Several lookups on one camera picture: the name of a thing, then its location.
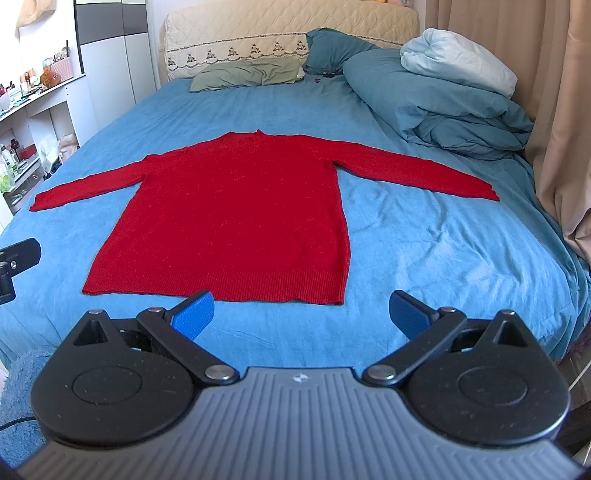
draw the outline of white wardrobe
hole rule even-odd
[[[156,91],[145,0],[76,0],[80,65],[98,128]]]

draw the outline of folded blanket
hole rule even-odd
[[[511,98],[517,76],[478,43],[460,34],[426,29],[400,48],[400,62],[409,72],[481,88]]]
[[[523,150],[533,128],[524,110],[503,95],[411,73],[394,48],[354,55],[343,74],[409,143],[498,160]]]

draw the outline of black cable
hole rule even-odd
[[[2,425],[0,427],[0,432],[3,430],[9,429],[10,427],[12,427],[13,425],[16,425],[17,423],[22,423],[24,421],[33,421],[33,420],[36,420],[36,418],[35,417],[23,417],[21,419],[9,421],[8,423],[5,423],[4,425]]]

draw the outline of green pillow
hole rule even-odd
[[[304,77],[295,57],[261,57],[208,65],[195,75],[190,92],[228,87],[294,83]]]

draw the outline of red sweater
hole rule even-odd
[[[335,164],[367,179],[498,200],[488,183],[430,160],[258,131],[59,185],[31,210],[142,183],[98,252],[85,294],[206,288],[216,300],[342,304],[350,248]]]

